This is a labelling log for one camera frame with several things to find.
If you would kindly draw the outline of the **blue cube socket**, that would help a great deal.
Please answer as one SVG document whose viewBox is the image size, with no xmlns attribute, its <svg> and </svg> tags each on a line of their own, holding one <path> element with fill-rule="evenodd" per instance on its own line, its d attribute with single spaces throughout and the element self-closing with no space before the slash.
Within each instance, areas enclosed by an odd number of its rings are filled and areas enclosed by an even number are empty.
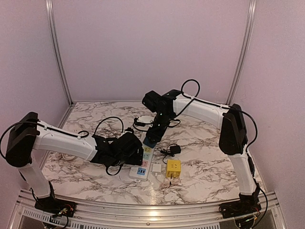
<svg viewBox="0 0 305 229">
<path fill-rule="evenodd" d="M 147 147 L 155 148 L 155 146 L 157 145 L 157 142 L 151 141 L 150 139 L 145 138 L 145 139 L 143 140 L 143 144 L 144 144 L 145 146 L 147 146 Z"/>
</svg>

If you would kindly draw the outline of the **white multicolour power strip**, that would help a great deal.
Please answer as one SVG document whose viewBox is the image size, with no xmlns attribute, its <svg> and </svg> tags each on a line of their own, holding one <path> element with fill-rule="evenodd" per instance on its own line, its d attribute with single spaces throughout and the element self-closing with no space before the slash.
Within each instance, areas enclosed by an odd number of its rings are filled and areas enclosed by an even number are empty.
<svg viewBox="0 0 305 229">
<path fill-rule="evenodd" d="M 137 180 L 137 181 L 147 181 L 148 174 L 150 172 L 150 167 L 153 158 L 154 148 L 147 146 L 144 143 L 145 134 L 142 134 L 140 140 L 143 143 L 143 157 L 142 157 L 142 165 L 141 166 L 132 166 L 129 172 L 129 178 Z"/>
</svg>

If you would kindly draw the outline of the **black power adapter with cable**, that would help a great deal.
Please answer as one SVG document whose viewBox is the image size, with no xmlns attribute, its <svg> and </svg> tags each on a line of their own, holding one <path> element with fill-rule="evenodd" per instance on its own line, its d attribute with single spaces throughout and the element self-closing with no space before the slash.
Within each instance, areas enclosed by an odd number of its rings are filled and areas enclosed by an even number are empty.
<svg viewBox="0 0 305 229">
<path fill-rule="evenodd" d="M 170 144 L 166 149 L 164 148 L 157 148 L 157 150 L 163 154 L 163 163 L 167 164 L 165 162 L 165 159 L 167 157 L 175 157 L 176 154 L 181 153 L 181 146 L 178 144 Z"/>
</svg>

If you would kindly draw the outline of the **white usb charger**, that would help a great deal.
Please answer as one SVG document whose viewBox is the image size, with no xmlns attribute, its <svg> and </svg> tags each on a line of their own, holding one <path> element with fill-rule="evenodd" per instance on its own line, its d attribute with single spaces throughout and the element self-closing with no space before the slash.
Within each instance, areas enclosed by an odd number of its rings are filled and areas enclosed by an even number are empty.
<svg viewBox="0 0 305 229">
<path fill-rule="evenodd" d="M 153 163 L 152 164 L 152 174 L 156 177 L 162 173 L 162 165 Z"/>
</svg>

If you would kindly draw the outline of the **yellow cube socket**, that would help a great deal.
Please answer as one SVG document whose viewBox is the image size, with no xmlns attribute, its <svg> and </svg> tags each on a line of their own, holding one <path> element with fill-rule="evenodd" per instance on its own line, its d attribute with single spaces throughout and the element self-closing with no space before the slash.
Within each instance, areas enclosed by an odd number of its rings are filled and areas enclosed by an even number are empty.
<svg viewBox="0 0 305 229">
<path fill-rule="evenodd" d="M 179 178 L 181 174 L 180 160 L 167 160 L 166 164 L 166 178 Z"/>
</svg>

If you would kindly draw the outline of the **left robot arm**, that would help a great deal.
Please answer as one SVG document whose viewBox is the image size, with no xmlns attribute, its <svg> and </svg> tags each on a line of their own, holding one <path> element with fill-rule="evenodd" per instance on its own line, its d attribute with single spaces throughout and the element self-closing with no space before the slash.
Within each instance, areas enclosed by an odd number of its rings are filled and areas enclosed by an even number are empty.
<svg viewBox="0 0 305 229">
<path fill-rule="evenodd" d="M 8 135 L 6 152 L 1 156 L 16 167 L 32 188 L 37 199 L 49 212 L 60 209 L 60 201 L 52 195 L 52 185 L 32 159 L 33 150 L 54 151 L 87 160 L 106 168 L 142 164 L 143 146 L 132 129 L 122 130 L 119 137 L 103 137 L 87 131 L 73 133 L 54 127 L 29 112 L 1 135 Z"/>
</svg>

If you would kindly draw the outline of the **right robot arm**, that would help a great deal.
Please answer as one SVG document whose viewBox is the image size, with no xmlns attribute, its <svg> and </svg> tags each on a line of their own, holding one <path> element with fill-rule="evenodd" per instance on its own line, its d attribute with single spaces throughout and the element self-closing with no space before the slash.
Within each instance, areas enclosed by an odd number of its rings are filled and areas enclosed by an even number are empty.
<svg viewBox="0 0 305 229">
<path fill-rule="evenodd" d="M 236 203 L 236 210 L 245 214 L 254 207 L 260 188 L 254 178 L 255 168 L 249 153 L 250 143 L 244 121 L 247 113 L 240 105 L 208 102 L 187 95 L 183 89 L 172 89 L 164 95 L 150 91 L 145 94 L 142 104 L 155 113 L 155 117 L 140 116 L 134 120 L 134 124 L 149 127 L 145 140 L 150 146 L 161 141 L 170 123 L 180 115 L 202 120 L 219 129 L 219 148 L 230 158 L 239 183 L 240 200 Z"/>
</svg>

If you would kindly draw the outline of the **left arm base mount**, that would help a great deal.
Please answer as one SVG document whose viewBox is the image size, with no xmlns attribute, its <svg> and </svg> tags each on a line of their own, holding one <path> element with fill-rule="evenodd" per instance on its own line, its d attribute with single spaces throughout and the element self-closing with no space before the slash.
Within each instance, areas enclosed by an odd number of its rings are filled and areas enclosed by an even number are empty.
<svg viewBox="0 0 305 229">
<path fill-rule="evenodd" d="M 76 203 L 57 198 L 55 199 L 42 198 L 36 201 L 35 208 L 42 210 L 44 212 L 52 213 L 53 215 L 59 213 L 61 210 L 66 208 L 67 209 L 66 215 L 68 217 L 73 217 L 76 208 Z"/>
</svg>

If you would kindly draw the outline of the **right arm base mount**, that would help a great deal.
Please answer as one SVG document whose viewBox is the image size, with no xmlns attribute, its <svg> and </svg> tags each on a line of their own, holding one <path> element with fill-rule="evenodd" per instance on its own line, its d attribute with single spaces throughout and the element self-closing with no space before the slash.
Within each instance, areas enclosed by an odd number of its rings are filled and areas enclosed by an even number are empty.
<svg viewBox="0 0 305 229">
<path fill-rule="evenodd" d="M 261 209 L 260 202 L 251 203 L 241 200 L 225 202 L 219 206 L 219 212 L 224 219 L 260 212 Z"/>
</svg>

